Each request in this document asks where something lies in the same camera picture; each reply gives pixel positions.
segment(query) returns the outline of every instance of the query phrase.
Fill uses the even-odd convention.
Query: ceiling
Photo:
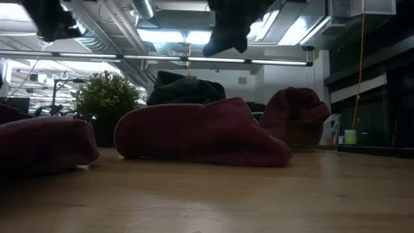
[[[101,50],[88,47],[83,39],[63,39],[48,45],[45,50],[49,52],[81,52],[81,53],[112,53],[112,54],[160,54],[156,44],[151,41],[143,41],[144,32],[174,32],[182,36],[183,40],[189,39],[193,31],[211,32],[214,26],[214,13],[208,8],[206,1],[198,0],[154,0],[157,11],[154,17],[148,20],[136,20],[136,13],[131,5],[131,0],[99,0],[81,1],[72,0],[65,5],[74,12],[78,23],[85,27],[87,36],[94,38],[100,45]],[[324,22],[325,3],[328,2],[330,23]],[[346,43],[360,36],[361,14],[350,10],[350,0],[310,0],[308,3],[297,1],[277,0],[277,7],[265,15],[263,22],[257,22],[251,27],[249,34],[248,49],[240,54],[234,49],[224,51],[215,55],[217,58],[244,58],[263,60],[295,60],[308,59],[307,53],[300,47],[300,42],[306,37],[308,40],[303,45],[314,46],[316,49],[340,48]],[[367,16],[367,32],[374,30],[385,23],[392,14],[369,14]],[[328,35],[322,32],[331,24],[341,24],[342,30]],[[0,6],[0,49],[8,50],[36,50],[41,51],[46,45],[38,39],[34,33],[36,27],[24,9],[19,5],[9,4],[7,8]],[[165,38],[166,45],[173,54],[202,56],[203,45],[192,44],[191,50],[183,46],[181,41],[168,41],[171,36],[161,36],[156,39]],[[8,59],[13,65],[12,90],[22,84],[36,61],[28,59]],[[60,76],[67,72],[72,77],[87,77],[92,72],[110,70],[111,72],[129,73],[131,80],[140,86],[146,87],[153,82],[151,69],[186,69],[188,63],[152,61],[150,63],[139,60],[127,61],[127,63],[115,64],[106,62],[76,62],[73,61],[39,61],[34,68],[36,73],[45,73],[48,77]],[[256,74],[260,65],[231,64],[231,63],[206,63],[192,62],[191,69],[226,69],[246,70]],[[53,82],[39,83],[27,81],[24,88],[19,89],[15,95],[21,96],[52,96]],[[34,93],[28,94],[26,87],[33,88]],[[57,93],[62,97],[58,104],[70,105],[72,100],[71,91],[78,88],[78,84],[67,83]],[[33,106],[50,104],[49,99],[38,99],[33,101]]]

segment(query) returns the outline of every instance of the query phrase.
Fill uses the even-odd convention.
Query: table surface
[[[285,168],[124,160],[0,187],[0,232],[413,232],[414,160],[296,153]]]

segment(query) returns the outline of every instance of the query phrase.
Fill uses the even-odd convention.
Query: yellow cable
[[[356,93],[356,100],[355,100],[355,110],[354,110],[354,120],[352,123],[352,129],[355,129],[356,126],[356,114],[358,113],[358,102],[360,99],[360,88],[361,88],[361,81],[362,81],[362,59],[364,57],[364,29],[365,29],[365,7],[367,1],[364,0],[364,12],[362,13],[362,32],[361,32],[361,54],[360,54],[360,79],[358,81],[358,92]]]

